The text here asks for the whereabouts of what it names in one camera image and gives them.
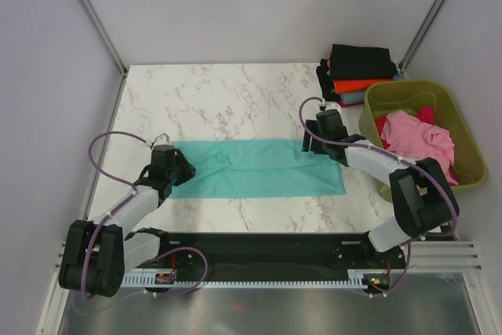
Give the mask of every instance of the green plastic basket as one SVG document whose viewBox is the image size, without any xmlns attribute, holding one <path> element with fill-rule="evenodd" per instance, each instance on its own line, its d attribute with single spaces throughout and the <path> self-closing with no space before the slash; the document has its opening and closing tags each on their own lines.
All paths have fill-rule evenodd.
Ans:
<svg viewBox="0 0 502 335">
<path fill-rule="evenodd" d="M 449 135 L 455 144 L 453 171 L 459 184 L 452 186 L 453 193 L 476 188 L 486 179 L 486 164 L 478 146 L 465 125 L 458 107 L 442 85 L 428 80 L 380 82 L 366 90 L 364 105 L 359 119 L 359 129 L 364 137 L 379 147 L 383 146 L 375 118 L 397 110 L 414 115 L 422 107 L 432 106 L 436 125 L 449 130 Z M 386 184 L 375 181 L 380 196 L 391 202 L 391 189 Z"/>
</svg>

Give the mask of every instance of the teal towel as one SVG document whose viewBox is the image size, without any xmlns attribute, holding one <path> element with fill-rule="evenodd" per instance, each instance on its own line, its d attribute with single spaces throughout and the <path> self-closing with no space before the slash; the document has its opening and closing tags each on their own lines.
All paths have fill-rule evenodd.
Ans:
<svg viewBox="0 0 502 335">
<path fill-rule="evenodd" d="M 195 177 L 170 198 L 284 198 L 345 194 L 340 166 L 299 140 L 177 141 Z"/>
</svg>

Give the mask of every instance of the gray wall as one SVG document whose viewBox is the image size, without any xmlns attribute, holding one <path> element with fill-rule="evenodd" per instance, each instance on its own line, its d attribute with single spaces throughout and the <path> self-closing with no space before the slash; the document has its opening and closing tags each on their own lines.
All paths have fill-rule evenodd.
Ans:
<svg viewBox="0 0 502 335">
<path fill-rule="evenodd" d="M 127 64 L 314 62 L 333 42 L 399 59 L 432 0 L 92 0 Z"/>
<path fill-rule="evenodd" d="M 488 165 L 485 185 L 459 197 L 459 227 L 502 315 L 502 0 L 449 0 L 409 73 L 447 85 Z"/>
<path fill-rule="evenodd" d="M 118 72 L 75 0 L 0 0 L 0 333 L 30 334 Z"/>
</svg>

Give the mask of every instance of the white arm segment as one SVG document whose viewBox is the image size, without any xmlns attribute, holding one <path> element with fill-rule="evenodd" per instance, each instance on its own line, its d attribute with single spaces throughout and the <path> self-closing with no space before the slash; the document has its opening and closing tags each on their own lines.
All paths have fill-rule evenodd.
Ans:
<svg viewBox="0 0 502 335">
<path fill-rule="evenodd" d="M 373 145 L 369 140 L 360 140 L 357 143 L 366 144 L 368 146 Z M 347 164 L 351 168 L 356 168 L 368 173 L 370 176 L 377 178 L 387 186 L 390 186 L 389 175 L 391 173 L 397 169 L 406 169 L 406 166 L 402 165 L 398 161 L 392 160 L 381 153 L 371 151 L 366 148 L 348 147 L 345 151 L 345 155 L 347 156 Z M 411 163 L 416 162 L 416 160 L 412 158 L 402 159 Z M 398 221 L 395 217 L 391 217 L 382 225 L 373 229 L 368 234 L 368 237 L 375 250 L 379 253 L 401 245 L 410 239 L 409 236 L 399 227 Z"/>
<path fill-rule="evenodd" d="M 125 272 L 131 271 L 146 260 L 158 255 L 160 238 L 147 233 L 136 233 L 124 242 Z"/>
<path fill-rule="evenodd" d="M 147 186 L 138 186 L 136 197 L 129 200 L 106 225 L 118 225 L 122 228 L 124 239 L 137 226 L 137 224 L 149 213 L 155 211 L 158 207 L 158 193 L 153 188 Z M 115 208 L 124 198 L 118 201 L 112 208 Z M 92 221 L 99 223 L 107 213 L 94 217 Z"/>
<path fill-rule="evenodd" d="M 411 238 L 402 231 L 395 217 L 391 217 L 368 234 L 369 241 L 379 253 L 402 245 Z"/>
<path fill-rule="evenodd" d="M 106 223 L 106 225 L 115 224 L 121 227 L 124 239 L 145 216 L 158 207 L 158 193 L 156 190 L 147 186 L 138 186 L 137 190 L 137 195 Z M 92 221 L 99 223 L 106 215 L 107 213 L 103 213 L 98 217 L 94 217 Z M 159 246 L 160 238 L 146 233 L 136 233 L 132 238 L 124 241 L 125 272 L 132 270 L 146 260 L 156 257 Z"/>
<path fill-rule="evenodd" d="M 357 144 L 366 144 L 368 146 L 376 147 L 369 140 L 359 140 Z M 371 151 L 366 148 L 348 147 L 345 150 L 345 155 L 347 157 L 347 164 L 351 168 L 362 170 L 363 172 L 368 173 L 371 177 L 375 177 L 380 182 L 385 183 L 387 186 L 390 186 L 389 174 L 393 173 L 397 169 L 406 169 L 406 166 L 400 164 L 398 161 L 392 160 L 381 153 Z M 402 159 L 413 164 L 417 162 L 412 158 L 403 157 Z"/>
</svg>

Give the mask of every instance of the pink garment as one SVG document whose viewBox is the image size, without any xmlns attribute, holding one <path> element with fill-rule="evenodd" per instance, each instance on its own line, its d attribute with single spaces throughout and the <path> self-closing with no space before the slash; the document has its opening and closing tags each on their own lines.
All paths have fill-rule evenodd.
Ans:
<svg viewBox="0 0 502 335">
<path fill-rule="evenodd" d="M 458 184 L 449 174 L 449 166 L 455 162 L 455 144 L 447 129 L 442 129 L 406 114 L 403 110 L 387 114 L 387 122 L 381 137 L 390 146 L 389 151 L 403 157 L 432 157 L 439 162 L 449 184 Z"/>
</svg>

